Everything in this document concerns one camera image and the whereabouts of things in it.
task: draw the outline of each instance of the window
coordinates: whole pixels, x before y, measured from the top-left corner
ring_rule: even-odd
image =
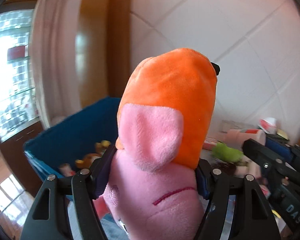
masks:
[[[0,14],[0,138],[36,118],[35,89],[27,56],[33,9]]]

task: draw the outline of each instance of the blue storage bin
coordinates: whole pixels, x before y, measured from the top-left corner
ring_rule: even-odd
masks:
[[[24,144],[26,157],[42,181],[52,173],[62,178],[58,167],[63,163],[69,163],[75,169],[76,159],[96,152],[96,142],[115,143],[120,100],[104,98]]]

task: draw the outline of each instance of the white tiled wall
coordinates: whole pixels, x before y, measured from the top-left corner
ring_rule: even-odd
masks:
[[[220,65],[208,135],[221,120],[275,117],[300,135],[300,16],[293,0],[132,0],[131,71],[188,47]]]

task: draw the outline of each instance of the pink plush toy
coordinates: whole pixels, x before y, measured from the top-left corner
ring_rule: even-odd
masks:
[[[191,240],[204,210],[194,169],[210,124],[217,77],[210,61],[176,49],[142,61],[118,110],[108,185],[94,201],[130,240]]]

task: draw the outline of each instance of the green plush toy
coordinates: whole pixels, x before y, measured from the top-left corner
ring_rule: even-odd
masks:
[[[213,157],[229,163],[236,163],[243,156],[243,152],[230,148],[226,144],[220,142],[212,149],[212,152]]]

